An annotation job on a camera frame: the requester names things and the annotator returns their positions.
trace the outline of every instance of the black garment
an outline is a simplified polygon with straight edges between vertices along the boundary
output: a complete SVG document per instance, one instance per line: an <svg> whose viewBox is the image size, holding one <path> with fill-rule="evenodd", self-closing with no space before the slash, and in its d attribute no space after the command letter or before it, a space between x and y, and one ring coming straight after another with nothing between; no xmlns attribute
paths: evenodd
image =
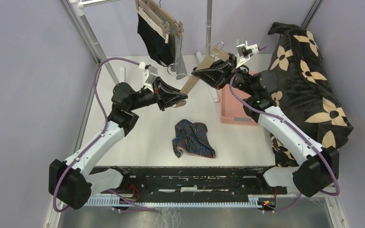
<svg viewBox="0 0 365 228"><path fill-rule="evenodd" d="M174 56L169 44L139 14L138 34L142 37L151 59L162 66L173 63Z"/></svg>
<svg viewBox="0 0 365 228"><path fill-rule="evenodd" d="M278 22L269 30L272 34L281 35L269 66L278 76L278 91L272 98L310 138L325 147L342 147L353 126L329 84L313 34ZM276 165L297 166L290 151L272 134L271 139Z"/></svg>

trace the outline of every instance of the white backdrop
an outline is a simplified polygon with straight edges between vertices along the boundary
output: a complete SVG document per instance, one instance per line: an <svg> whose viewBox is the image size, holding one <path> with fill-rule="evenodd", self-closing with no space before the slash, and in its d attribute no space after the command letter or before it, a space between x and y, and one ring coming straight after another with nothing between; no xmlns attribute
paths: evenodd
<svg viewBox="0 0 365 228"><path fill-rule="evenodd" d="M162 7L184 23L182 53L205 51L206 0L162 0ZM273 22L300 24L312 0L214 0L212 45L223 41L225 50L235 52L236 39L268 44L271 54L278 36L268 36ZM122 0L85 9L107 56L144 56L146 47L137 34L138 16L134 0Z"/></svg>

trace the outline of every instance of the gray floor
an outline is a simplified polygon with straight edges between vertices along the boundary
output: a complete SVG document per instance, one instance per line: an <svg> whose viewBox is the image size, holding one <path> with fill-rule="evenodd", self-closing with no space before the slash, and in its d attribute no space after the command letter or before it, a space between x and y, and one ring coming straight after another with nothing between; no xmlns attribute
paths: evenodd
<svg viewBox="0 0 365 228"><path fill-rule="evenodd" d="M293 199L278 199L278 208ZM333 228L324 198L301 199L290 210L263 215L243 208L158 208L157 212L119 214L107 207L63 213L60 228Z"/></svg>

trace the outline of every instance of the flower center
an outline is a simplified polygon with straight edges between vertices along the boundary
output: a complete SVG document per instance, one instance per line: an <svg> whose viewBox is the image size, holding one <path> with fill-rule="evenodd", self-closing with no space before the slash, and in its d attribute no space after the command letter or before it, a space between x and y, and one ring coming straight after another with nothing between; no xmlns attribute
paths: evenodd
<svg viewBox="0 0 365 228"><path fill-rule="evenodd" d="M338 111L331 111L329 113L329 117L331 117L331 119L337 118L339 116L339 112Z"/></svg>

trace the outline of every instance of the dark blue striped cloth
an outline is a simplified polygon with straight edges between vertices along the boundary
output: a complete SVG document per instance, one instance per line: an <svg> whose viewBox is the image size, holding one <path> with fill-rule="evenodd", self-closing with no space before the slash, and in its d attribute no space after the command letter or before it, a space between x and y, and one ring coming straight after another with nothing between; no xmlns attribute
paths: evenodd
<svg viewBox="0 0 365 228"><path fill-rule="evenodd" d="M215 150L209 145L204 123L191 123L183 119L175 125L175 139L172 140L175 156L180 158L183 152L206 158L216 158Z"/></svg>

